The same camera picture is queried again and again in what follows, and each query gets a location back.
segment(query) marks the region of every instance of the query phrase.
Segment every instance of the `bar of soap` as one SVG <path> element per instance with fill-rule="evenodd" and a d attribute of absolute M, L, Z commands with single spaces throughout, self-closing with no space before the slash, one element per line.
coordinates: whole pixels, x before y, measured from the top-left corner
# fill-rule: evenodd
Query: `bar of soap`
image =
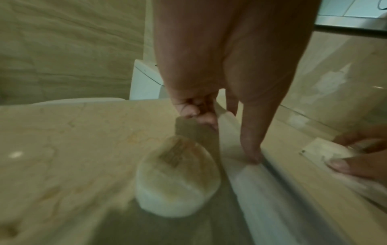
<path fill-rule="evenodd" d="M 136 173 L 140 207 L 163 217 L 185 217 L 198 211 L 221 184 L 218 166 L 197 142 L 172 136 L 150 152 Z"/>

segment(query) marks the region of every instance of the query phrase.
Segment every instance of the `beige countertop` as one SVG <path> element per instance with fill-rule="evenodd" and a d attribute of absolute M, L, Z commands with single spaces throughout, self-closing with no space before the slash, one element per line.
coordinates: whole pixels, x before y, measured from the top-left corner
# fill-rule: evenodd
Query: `beige countertop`
<path fill-rule="evenodd" d="M 218 101 L 224 105 L 224 98 Z M 185 244 L 214 244 L 224 233 L 235 243 L 251 244 L 227 184 L 200 218 L 185 225 L 138 215 L 133 177 L 144 154 L 178 133 L 179 124 L 188 126 L 192 135 L 201 132 L 199 142 L 217 140 L 215 132 L 177 117 L 168 100 L 0 107 L 0 244 L 44 244 L 42 238 L 50 244 L 96 245 L 104 239 L 120 244 L 101 237 L 101 231 L 117 223 L 112 217 L 126 217 L 113 233 L 127 227 L 131 231 L 129 237 L 117 233 L 116 240 L 168 240 L 171 229 L 160 227 L 174 227 L 175 233 L 189 230 L 177 239 Z M 280 107 L 263 148 L 354 244 L 384 244 L 387 215 L 298 155 L 314 137 L 331 139 L 335 134 Z M 231 211 L 222 218 L 221 210 Z M 233 225 L 216 232 L 225 222 Z M 143 232 L 150 223 L 157 230 Z"/>

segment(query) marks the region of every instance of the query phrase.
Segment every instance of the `marble countertop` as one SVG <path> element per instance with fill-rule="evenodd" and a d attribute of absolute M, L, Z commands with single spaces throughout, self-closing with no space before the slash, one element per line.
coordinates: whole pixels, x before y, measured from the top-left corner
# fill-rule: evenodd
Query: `marble countertop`
<path fill-rule="evenodd" d="M 218 102 L 224 105 L 225 99 Z M 177 117 L 169 100 L 0 107 L 0 244 L 44 244 L 42 238 L 47 244 L 99 244 L 90 242 L 96 224 L 111 207 L 123 210 L 133 200 L 137 163 L 175 134 Z M 329 175 L 306 166 L 299 158 L 298 151 L 314 137 L 331 139 L 337 133 L 280 107 L 264 147 L 278 155 L 289 176 L 353 237 L 355 244 L 366 244 L 357 235 L 364 225 L 373 230 L 370 236 L 383 240 L 387 226 L 371 215 L 378 213 L 376 209 L 345 187 L 336 188 L 338 183 Z M 284 147 L 288 150 L 280 159 Z M 229 194 L 222 195 L 230 199 L 230 190 L 227 187 L 224 193 Z M 235 215 L 228 219 L 237 224 L 243 216 L 237 211 L 236 201 L 232 203 Z M 344 214 L 336 210 L 343 205 L 349 210 Z M 364 223 L 354 225 L 359 218 Z M 205 220 L 200 221 L 198 233 L 213 229 L 214 219 Z M 49 229 L 60 231 L 50 237 Z M 192 237 L 190 234 L 186 244 L 199 242 Z M 208 239 L 207 244 L 212 244 L 215 238 Z M 237 239 L 243 240 L 238 240 L 240 244 L 251 244 L 245 236 Z"/>

